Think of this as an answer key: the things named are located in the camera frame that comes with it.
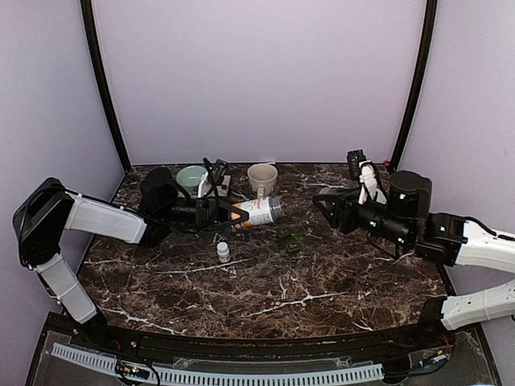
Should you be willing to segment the orange pill bottle grey cap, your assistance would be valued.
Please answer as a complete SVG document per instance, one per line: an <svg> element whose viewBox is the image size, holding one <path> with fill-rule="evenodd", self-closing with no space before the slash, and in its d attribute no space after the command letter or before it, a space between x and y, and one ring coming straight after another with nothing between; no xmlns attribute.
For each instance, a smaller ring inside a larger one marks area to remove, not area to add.
<svg viewBox="0 0 515 386"><path fill-rule="evenodd" d="M249 218L239 224L235 224L235 229L250 228L253 226L272 224L282 218L282 206L279 197L265 197L235 203L234 207L246 211Z"/></svg>

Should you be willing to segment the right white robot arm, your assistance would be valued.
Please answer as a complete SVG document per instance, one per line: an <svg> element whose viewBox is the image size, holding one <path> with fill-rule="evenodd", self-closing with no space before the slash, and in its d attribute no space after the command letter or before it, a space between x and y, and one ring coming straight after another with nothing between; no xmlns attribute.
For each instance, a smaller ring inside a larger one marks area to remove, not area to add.
<svg viewBox="0 0 515 386"><path fill-rule="evenodd" d="M428 178L401 170L390 176L387 192L369 175L360 177L358 188L324 188L312 201L343 234L362 229L436 265L514 271L512 233L491 229L471 216L432 213L431 192ZM513 314L513 281L472 294L432 298L424 304L410 341L427 349L440 338L442 326L454 331Z"/></svg>

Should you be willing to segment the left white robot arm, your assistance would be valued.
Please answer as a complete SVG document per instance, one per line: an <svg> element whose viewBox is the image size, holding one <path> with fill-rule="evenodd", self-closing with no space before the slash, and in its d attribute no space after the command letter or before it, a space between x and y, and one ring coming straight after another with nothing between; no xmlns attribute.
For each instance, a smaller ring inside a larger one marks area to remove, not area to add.
<svg viewBox="0 0 515 386"><path fill-rule="evenodd" d="M35 271L72 319L83 325L83 339L97 351L113 345L113 332L100 322L100 310L64 259L63 232L87 232L153 248L173 229L197 233L249 219L247 211L219 195L191 196L166 167L148 173L140 191L141 207L134 210L79 194L48 178L13 216L21 265Z"/></svg>

